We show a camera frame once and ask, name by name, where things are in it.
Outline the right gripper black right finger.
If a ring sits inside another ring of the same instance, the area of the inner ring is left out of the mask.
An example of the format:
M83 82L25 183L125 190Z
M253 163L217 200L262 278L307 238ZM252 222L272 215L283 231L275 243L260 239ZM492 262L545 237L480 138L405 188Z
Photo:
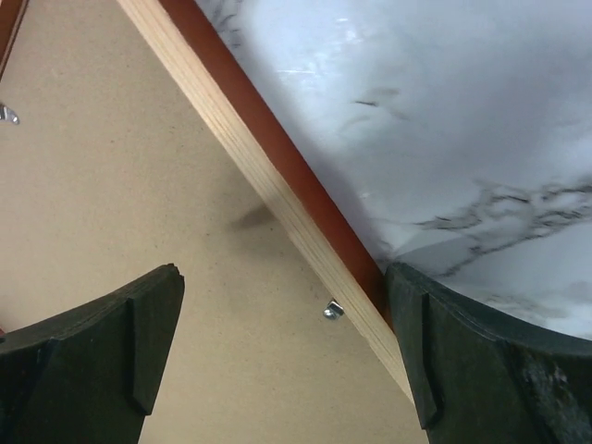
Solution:
M391 264L386 281L429 442L590 442L590 340L504 314L406 264Z

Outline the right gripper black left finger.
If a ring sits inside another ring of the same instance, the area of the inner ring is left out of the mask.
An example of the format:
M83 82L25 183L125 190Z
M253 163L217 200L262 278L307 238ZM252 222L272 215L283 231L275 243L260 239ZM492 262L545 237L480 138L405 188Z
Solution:
M136 443L185 290L172 264L1 338L4 443Z

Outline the brown cardboard backing board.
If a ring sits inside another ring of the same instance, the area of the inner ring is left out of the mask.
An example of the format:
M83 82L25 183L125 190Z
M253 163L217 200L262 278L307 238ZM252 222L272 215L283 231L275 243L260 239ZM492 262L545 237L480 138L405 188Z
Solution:
M32 1L1 81L1 326L186 282L144 443L423 443L413 406L114 1Z

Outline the orange wooden picture frame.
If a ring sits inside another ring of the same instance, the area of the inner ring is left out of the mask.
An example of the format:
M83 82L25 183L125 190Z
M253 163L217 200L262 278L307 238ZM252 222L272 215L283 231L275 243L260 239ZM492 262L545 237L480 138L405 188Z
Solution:
M224 41L219 1L5 1L1 97L26 130L58 149L21 175L1 161L2 214L43 228L94 221L120 191L113 142L92 133L119 121L131 137L199 118L287 231L404 393L410 384L378 267Z

